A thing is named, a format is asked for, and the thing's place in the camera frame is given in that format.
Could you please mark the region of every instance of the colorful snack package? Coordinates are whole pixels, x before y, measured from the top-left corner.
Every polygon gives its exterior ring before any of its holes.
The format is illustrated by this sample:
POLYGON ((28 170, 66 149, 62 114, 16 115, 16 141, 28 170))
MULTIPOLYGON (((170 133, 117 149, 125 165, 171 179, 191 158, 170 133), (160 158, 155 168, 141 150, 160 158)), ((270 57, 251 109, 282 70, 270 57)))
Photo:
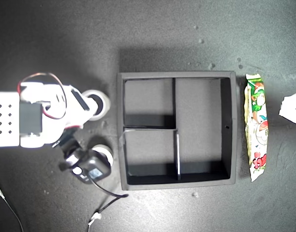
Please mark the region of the colorful snack package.
POLYGON ((264 172, 268 139, 265 91, 259 74, 246 75, 245 123, 251 182, 264 172))

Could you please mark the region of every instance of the white robot bracket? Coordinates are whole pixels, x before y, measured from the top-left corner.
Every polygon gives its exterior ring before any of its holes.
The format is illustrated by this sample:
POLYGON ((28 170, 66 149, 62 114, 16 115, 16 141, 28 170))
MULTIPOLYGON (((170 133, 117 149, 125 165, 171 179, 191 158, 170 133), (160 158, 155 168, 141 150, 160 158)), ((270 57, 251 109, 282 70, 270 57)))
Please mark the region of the white robot bracket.
POLYGON ((99 120, 110 109, 110 100, 98 90, 81 94, 73 86, 39 82, 21 83, 20 92, 0 92, 0 147, 42 147, 56 142, 67 128, 99 120))

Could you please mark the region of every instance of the gray floor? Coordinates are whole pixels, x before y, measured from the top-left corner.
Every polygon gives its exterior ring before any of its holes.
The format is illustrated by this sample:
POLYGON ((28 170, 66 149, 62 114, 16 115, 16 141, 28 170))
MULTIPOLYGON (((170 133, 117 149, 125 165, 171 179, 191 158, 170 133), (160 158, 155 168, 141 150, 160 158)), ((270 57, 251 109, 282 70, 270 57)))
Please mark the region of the gray floor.
MULTIPOLYGON (((283 97, 296 93, 296 0, 8 0, 0 5, 0 90, 15 90, 22 77, 51 71, 81 91, 96 88, 109 95, 112 110, 102 121, 87 123, 78 137, 83 144, 103 137, 113 146, 113 174, 102 184, 116 192, 122 192, 117 72, 212 66, 236 71, 241 93, 244 74, 263 76, 270 122, 265 173, 250 182, 241 119, 234 185, 132 191, 104 212, 92 232, 296 232, 296 125, 278 116, 283 97)), ((61 173, 61 159, 61 152, 48 146, 0 149, 0 187, 26 232, 85 231, 106 199, 61 173)), ((0 231, 19 231, 1 199, 0 231)))

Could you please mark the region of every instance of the black tray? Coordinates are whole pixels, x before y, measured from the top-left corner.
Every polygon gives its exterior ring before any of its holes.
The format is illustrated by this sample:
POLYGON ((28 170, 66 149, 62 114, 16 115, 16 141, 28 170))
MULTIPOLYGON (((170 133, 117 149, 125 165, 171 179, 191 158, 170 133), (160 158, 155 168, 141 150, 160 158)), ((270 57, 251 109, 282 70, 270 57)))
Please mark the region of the black tray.
POLYGON ((235 183, 234 72, 118 74, 123 190, 235 183))

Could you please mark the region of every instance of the red wire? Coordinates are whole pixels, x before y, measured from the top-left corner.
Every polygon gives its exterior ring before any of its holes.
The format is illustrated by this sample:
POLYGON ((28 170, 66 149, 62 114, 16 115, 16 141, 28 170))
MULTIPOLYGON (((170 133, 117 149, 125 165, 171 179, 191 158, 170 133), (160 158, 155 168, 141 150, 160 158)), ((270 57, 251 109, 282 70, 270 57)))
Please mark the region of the red wire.
POLYGON ((81 126, 79 126, 79 125, 75 125, 75 126, 69 126, 69 127, 66 127, 66 128, 64 128, 64 129, 66 130, 66 129, 70 129, 70 128, 77 128, 77 127, 81 127, 81 126))
MULTIPOLYGON (((52 73, 43 73, 43 72, 39 72, 39 73, 36 73, 36 74, 32 74, 32 75, 30 75, 30 76, 27 76, 27 77, 23 78, 23 79, 18 83, 18 85, 17 85, 17 92, 18 92, 19 96, 20 96, 20 93, 21 93, 21 83, 22 83, 22 82, 25 82, 27 79, 30 79, 30 78, 32 78, 32 77, 36 77, 36 76, 40 76, 40 75, 42 75, 42 76, 49 75, 49 76, 52 76, 54 79, 56 79, 56 81, 59 83, 59 85, 60 85, 60 87, 61 87, 61 89, 62 89, 62 92, 63 92, 64 96, 66 97, 65 92, 64 92, 64 89, 63 89, 63 84, 62 84, 62 82, 61 82, 61 81, 60 81, 60 80, 59 80, 54 74, 52 74, 52 73)), ((66 114, 66 108, 67 108, 67 103, 66 103, 66 99, 65 99, 65 113, 64 113, 64 115, 63 115, 62 117, 53 117, 53 116, 49 115, 49 114, 45 111, 44 108, 43 108, 43 114, 44 114, 45 116, 47 116, 48 118, 58 120, 58 119, 61 119, 61 118, 63 118, 63 117, 65 116, 65 114, 66 114)))

